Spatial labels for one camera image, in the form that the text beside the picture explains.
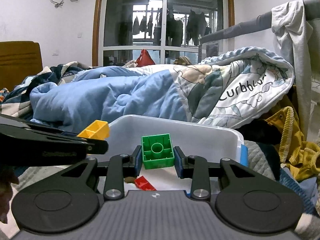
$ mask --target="gray bed guard rail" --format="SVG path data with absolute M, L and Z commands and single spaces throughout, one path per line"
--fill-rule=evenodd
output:
M 320 0 L 304 0 L 306 20 L 320 18 Z M 230 39 L 237 36 L 255 33 L 271 28 L 272 13 L 267 12 L 259 15 L 256 19 L 251 21 L 242 22 L 237 25 L 231 26 L 227 29 L 217 31 L 201 37 L 199 44 L 199 62 L 202 57 L 202 44 L 213 41 L 220 41 L 223 39 Z

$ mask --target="red toy block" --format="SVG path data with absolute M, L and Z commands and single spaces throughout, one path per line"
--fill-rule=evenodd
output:
M 146 180 L 145 177 L 141 176 L 134 180 L 135 185 L 137 188 L 142 190 L 156 190 L 149 181 Z

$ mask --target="wall outlet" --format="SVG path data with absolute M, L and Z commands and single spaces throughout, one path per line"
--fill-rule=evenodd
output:
M 59 51 L 58 49 L 55 50 L 54 53 L 52 54 L 52 56 L 58 56 L 58 55 L 59 55 L 59 52 L 60 52 L 60 51 Z

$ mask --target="white logo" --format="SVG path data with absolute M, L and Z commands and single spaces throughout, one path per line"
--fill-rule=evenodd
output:
M 154 197 L 154 198 L 157 198 L 157 197 L 160 197 L 160 194 L 159 193 L 153 193 L 151 196 Z

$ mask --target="yellow clothing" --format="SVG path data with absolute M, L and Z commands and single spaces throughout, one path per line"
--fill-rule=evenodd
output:
M 297 112 L 286 95 L 262 119 L 281 132 L 281 143 L 275 148 L 281 166 L 289 168 L 297 181 L 320 173 L 320 147 L 314 142 L 305 141 Z

